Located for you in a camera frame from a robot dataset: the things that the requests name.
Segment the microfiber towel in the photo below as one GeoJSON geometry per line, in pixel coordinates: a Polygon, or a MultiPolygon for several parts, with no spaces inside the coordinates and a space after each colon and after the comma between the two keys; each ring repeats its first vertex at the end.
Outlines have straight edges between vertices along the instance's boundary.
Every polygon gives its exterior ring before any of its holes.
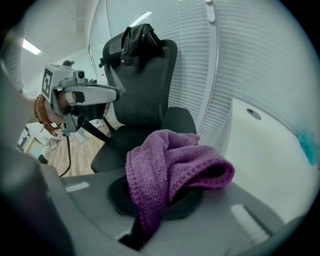
{"type": "Polygon", "coordinates": [[[213,147],[198,145],[199,139],[196,134],[157,130],[127,153],[126,178],[145,241],[157,231],[162,211],[179,190],[214,190],[232,180],[231,163],[213,147]]]}

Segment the black cable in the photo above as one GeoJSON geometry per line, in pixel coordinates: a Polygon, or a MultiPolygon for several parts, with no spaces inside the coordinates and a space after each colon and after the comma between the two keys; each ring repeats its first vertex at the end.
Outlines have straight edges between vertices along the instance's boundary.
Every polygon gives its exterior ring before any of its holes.
{"type": "Polygon", "coordinates": [[[70,169],[70,166],[71,166],[71,153],[70,153],[70,141],[69,141],[69,136],[65,136],[66,137],[66,146],[68,148],[68,157],[69,157],[69,166],[68,168],[65,170],[64,173],[62,173],[61,175],[59,175],[59,177],[62,177],[63,175],[65,175],[69,169],[70,169]]]}

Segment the office chair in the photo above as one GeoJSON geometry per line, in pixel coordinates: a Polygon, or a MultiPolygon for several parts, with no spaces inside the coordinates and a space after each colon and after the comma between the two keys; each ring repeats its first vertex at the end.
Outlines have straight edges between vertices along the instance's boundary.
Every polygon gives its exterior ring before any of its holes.
{"type": "Polygon", "coordinates": [[[111,133],[94,157],[91,168],[95,173],[124,168],[127,152],[140,146],[156,130],[197,133],[187,109],[168,108],[177,58],[176,43],[161,40],[162,51],[158,55],[143,57],[139,66],[125,66],[121,65],[120,58],[122,36],[123,33],[105,44],[101,63],[109,86],[120,91],[120,99],[113,103],[113,107],[117,120],[124,126],[111,133]]]}

